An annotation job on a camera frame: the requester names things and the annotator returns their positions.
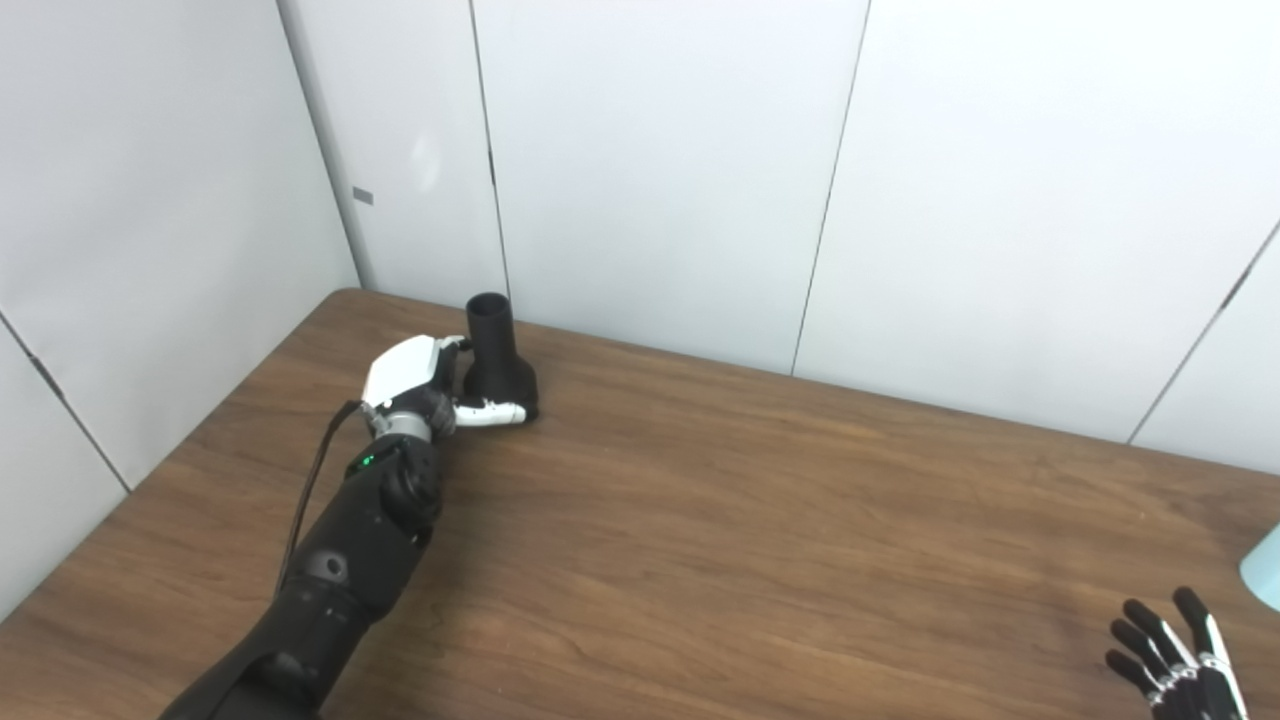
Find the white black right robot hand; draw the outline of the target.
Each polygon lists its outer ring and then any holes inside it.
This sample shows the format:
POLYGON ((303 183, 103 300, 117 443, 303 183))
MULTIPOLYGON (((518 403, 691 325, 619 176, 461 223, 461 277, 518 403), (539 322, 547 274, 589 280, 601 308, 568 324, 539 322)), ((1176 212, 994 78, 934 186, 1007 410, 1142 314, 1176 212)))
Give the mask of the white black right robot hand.
POLYGON ((1152 719, 1248 719, 1216 616, 1187 585, 1174 591, 1172 602, 1189 643, 1147 603, 1129 598, 1108 626, 1123 648, 1105 653, 1106 666, 1138 691, 1152 719))

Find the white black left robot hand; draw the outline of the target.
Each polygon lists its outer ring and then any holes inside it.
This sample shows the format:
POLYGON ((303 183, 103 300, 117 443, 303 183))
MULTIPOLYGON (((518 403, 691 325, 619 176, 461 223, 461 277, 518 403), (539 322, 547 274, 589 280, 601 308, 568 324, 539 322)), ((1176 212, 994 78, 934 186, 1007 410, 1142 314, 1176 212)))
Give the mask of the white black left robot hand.
POLYGON ((361 413, 374 439, 435 442, 458 429, 535 421, 538 380, 512 343, 420 334, 371 364, 361 413))

